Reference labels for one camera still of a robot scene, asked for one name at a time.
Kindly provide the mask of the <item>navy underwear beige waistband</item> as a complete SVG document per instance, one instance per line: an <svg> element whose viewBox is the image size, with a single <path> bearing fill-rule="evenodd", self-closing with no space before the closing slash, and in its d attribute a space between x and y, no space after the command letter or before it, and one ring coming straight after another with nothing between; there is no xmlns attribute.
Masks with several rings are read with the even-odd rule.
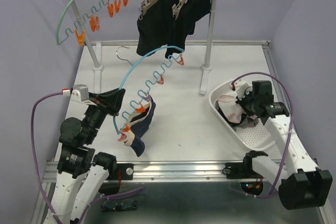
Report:
<svg viewBox="0 0 336 224"><path fill-rule="evenodd" d="M125 146L131 147L137 157L140 157L145 150L145 143L141 140L142 136L149 130L152 122L156 103L151 95L146 97L147 104L144 109L135 111L128 117L128 124L121 131L119 142L123 142Z"/></svg>

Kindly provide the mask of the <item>pink plastic bag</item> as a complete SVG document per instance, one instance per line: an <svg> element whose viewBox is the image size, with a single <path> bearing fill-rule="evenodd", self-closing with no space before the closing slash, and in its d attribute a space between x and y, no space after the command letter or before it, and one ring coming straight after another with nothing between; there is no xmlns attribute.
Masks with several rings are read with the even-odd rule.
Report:
<svg viewBox="0 0 336 224"><path fill-rule="evenodd" d="M221 95L217 100L222 101L222 102L229 102L229 107L231 109L235 109L236 107L234 106L234 102L236 103L236 98L232 95Z"/></svg>

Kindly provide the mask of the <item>black underwear beige waistband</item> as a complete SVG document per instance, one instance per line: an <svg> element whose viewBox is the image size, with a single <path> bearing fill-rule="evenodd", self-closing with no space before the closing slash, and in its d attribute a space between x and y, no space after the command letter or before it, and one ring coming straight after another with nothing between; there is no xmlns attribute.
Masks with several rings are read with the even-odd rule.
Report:
<svg viewBox="0 0 336 224"><path fill-rule="evenodd" d="M224 119L224 121L232 128L246 127L247 126L247 114L243 113L241 107L234 102L235 109L229 107L229 102L222 102L217 100L215 102L215 109Z"/></svg>

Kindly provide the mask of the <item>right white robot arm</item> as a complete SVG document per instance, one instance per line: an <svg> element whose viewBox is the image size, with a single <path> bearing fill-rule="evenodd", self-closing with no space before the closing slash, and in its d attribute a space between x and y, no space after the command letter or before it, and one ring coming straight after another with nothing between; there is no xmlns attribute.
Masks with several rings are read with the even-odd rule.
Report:
<svg viewBox="0 0 336 224"><path fill-rule="evenodd" d="M238 107L241 114L258 119L282 157L280 164L276 164L266 152L251 150L227 177L262 177L272 184L269 195L277 191L287 210L324 206L333 182L332 175L322 170L304 148L293 128L292 109L275 101L272 83L261 80L248 84L239 80L232 82L230 89L235 94L234 104L222 109L224 115Z"/></svg>

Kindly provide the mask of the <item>grey striped underwear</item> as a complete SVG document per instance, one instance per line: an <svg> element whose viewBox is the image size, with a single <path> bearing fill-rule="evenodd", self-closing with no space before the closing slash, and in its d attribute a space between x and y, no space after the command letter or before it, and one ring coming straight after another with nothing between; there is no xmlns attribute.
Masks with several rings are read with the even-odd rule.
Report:
<svg viewBox="0 0 336 224"><path fill-rule="evenodd" d="M254 128L259 124L259 118L249 118L246 117L242 120L241 123L239 123L237 126L234 127L234 130L237 131L237 129L248 129L248 128Z"/></svg>

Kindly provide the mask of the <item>blue clip hanger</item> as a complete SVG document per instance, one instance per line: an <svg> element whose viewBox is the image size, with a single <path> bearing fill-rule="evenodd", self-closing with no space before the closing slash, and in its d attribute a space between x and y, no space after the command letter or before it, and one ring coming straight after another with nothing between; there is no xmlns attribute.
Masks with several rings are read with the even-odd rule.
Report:
<svg viewBox="0 0 336 224"><path fill-rule="evenodd" d="M114 129L117 133L117 135L121 135L122 133L124 133L125 129L129 128L129 116L133 115L135 112L142 112L143 109L141 108L142 106L142 102L144 100L148 100L149 96L150 96L150 91L152 89L153 86L155 86L156 84L158 85L163 85L164 83L164 74L167 71L167 69L169 69L174 62L180 64L181 62L184 62L183 59L183 53L184 53L184 49L177 47L177 46L162 46L160 48L155 48L151 51L149 51L147 54L145 54L144 56L141 56L141 58L136 62L136 63L130 63L131 68L128 70L128 72L125 74L124 78L122 79L120 85L119 85L119 90L121 90L121 88L124 87L127 79L129 78L130 74L135 70L135 68L143 61L145 60L147 57L153 55L154 53L163 50L163 49L176 49L179 53L178 55L175 57L173 55L169 55L167 59L165 59L163 62L161 62L160 64L160 69L161 72L155 70L152 72L152 77L153 80L151 79L147 79L144 82L144 85L146 86L147 90L143 90L143 89L139 89L137 91L137 95L140 98L139 100L131 100L129 102L129 106L133 109L132 111L128 112L128 111L122 111L121 112L121 117L124 119L124 124L122 127L118 127L117 125L117 120L116 120L116 116L113 116L112 120L113 120L113 126Z"/></svg>

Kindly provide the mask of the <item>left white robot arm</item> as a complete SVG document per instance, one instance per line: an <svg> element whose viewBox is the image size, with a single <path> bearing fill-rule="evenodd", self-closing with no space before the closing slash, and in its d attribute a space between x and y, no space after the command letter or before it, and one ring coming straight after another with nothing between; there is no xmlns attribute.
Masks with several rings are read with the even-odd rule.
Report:
<svg viewBox="0 0 336 224"><path fill-rule="evenodd" d="M80 223L102 182L116 175L116 157L96 153L89 145L93 143L106 117L119 114L125 89L91 93L86 85L79 84L64 89L62 94L87 105L87 109L82 119L70 117L61 123L56 186L44 222Z"/></svg>

